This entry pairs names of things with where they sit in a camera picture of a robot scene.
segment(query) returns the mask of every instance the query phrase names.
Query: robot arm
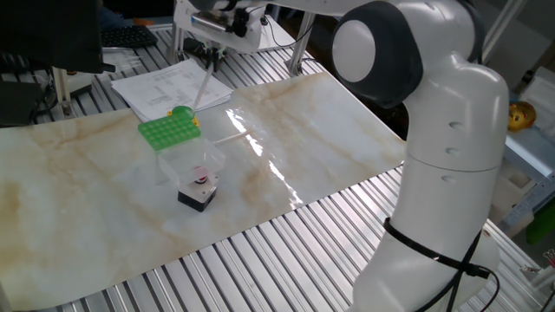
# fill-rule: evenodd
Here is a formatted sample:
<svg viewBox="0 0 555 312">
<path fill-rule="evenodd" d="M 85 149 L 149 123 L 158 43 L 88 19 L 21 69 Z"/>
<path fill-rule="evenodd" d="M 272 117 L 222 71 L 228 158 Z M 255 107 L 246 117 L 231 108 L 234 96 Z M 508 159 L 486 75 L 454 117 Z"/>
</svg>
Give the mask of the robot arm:
<svg viewBox="0 0 555 312">
<path fill-rule="evenodd" d="M 222 0 L 189 0 L 191 4 L 197 9 L 202 11 L 210 10 L 224 10 L 226 7 L 236 6 L 239 8 L 252 7 L 256 8 L 266 4 L 276 4 L 279 6 L 309 11 L 312 13 L 329 15 L 329 16 L 342 16 L 343 14 L 353 10 L 368 2 L 368 0 L 349 0 L 349 1 L 327 1 L 327 0 L 277 0 L 277 1 L 222 1 Z"/>
<path fill-rule="evenodd" d="M 194 10 L 221 10 L 229 4 L 189 1 Z M 332 49 L 340 81 L 383 107 L 404 103 L 410 116 L 401 190 L 388 224 L 457 261 L 475 247 L 471 263 L 494 270 L 499 263 L 495 242 L 483 234 L 477 246 L 473 242 L 486 222 L 503 155 L 508 88 L 498 74 L 473 64 L 484 41 L 473 7 L 466 0 L 268 3 L 346 13 Z M 222 33 L 208 35 L 233 43 Z M 350 311 L 423 311 L 461 274 L 456 295 L 427 309 L 445 311 L 485 286 L 485 279 L 462 275 L 436 260 L 386 233 L 356 279 Z"/>
</svg>

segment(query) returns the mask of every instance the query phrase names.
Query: black cable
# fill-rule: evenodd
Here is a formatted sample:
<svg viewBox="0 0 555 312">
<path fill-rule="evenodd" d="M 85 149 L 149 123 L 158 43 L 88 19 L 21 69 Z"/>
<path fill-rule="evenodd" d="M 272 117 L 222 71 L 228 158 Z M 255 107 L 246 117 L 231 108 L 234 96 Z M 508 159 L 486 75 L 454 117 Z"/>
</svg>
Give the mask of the black cable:
<svg viewBox="0 0 555 312">
<path fill-rule="evenodd" d="M 544 304 L 544 307 L 539 312 L 545 312 L 545 309 L 547 309 L 547 306 L 549 305 L 549 302 L 552 301 L 553 296 L 555 296 L 555 289 L 552 291 L 552 294 L 547 299 L 547 302 Z"/>
<path fill-rule="evenodd" d="M 497 284 L 495 286 L 495 291 L 493 292 L 492 299 L 490 299 L 489 302 L 486 303 L 484 308 L 482 310 L 480 310 L 480 312 L 485 312 L 487 310 L 487 308 L 489 308 L 489 306 L 492 305 L 492 303 L 495 301 L 495 298 L 497 298 L 497 295 L 500 293 L 501 283 L 500 283 L 500 279 L 497 277 L 497 274 L 495 274 L 495 272 L 493 272 L 492 270 L 490 270 L 490 269 L 488 269 L 488 268 L 486 268 L 485 266 L 482 266 L 482 265 L 476 265 L 476 266 L 480 267 L 482 270 L 488 271 L 489 274 L 491 274 L 493 276 L 493 278 L 495 278 L 495 283 Z"/>
<path fill-rule="evenodd" d="M 278 47 L 281 48 L 289 48 L 290 46 L 292 46 L 293 44 L 296 44 L 297 42 L 300 42 L 301 40 L 303 40 L 303 38 L 308 35 L 310 33 L 310 31 L 312 30 L 312 28 L 314 27 L 314 22 L 312 22 L 312 25 L 306 30 L 306 32 L 304 32 L 304 34 L 302 36 L 300 36 L 294 43 L 291 44 L 286 44 L 286 45 L 281 45 L 276 41 L 276 37 L 274 36 L 274 28 L 271 26 L 271 23 L 268 21 L 268 25 L 270 25 L 270 30 L 271 30 L 271 38 L 274 40 L 274 43 L 277 44 Z"/>
</svg>

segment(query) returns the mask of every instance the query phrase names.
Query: metal frame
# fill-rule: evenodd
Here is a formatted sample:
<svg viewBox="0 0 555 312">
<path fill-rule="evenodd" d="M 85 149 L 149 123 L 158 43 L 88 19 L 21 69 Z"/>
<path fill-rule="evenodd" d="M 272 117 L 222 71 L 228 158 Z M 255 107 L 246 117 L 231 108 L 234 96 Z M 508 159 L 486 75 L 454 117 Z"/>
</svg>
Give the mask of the metal frame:
<svg viewBox="0 0 555 312">
<path fill-rule="evenodd" d="M 489 29 L 484 41 L 483 62 L 486 64 L 492 57 L 501 36 L 505 33 L 509 25 L 517 18 L 517 15 L 525 7 L 528 0 L 508 0 L 505 7 Z"/>
<path fill-rule="evenodd" d="M 55 93 L 58 103 L 62 108 L 65 119 L 75 118 L 75 112 L 71 107 L 71 96 L 69 94 L 68 71 L 65 69 L 52 68 L 54 73 Z"/>
<path fill-rule="evenodd" d="M 303 22 L 298 31 L 297 43 L 295 43 L 295 48 L 293 49 L 293 56 L 289 61 L 285 62 L 287 69 L 289 69 L 290 74 L 293 76 L 303 73 L 303 55 L 306 51 L 306 46 L 309 44 L 315 19 L 316 14 L 304 12 Z"/>
</svg>

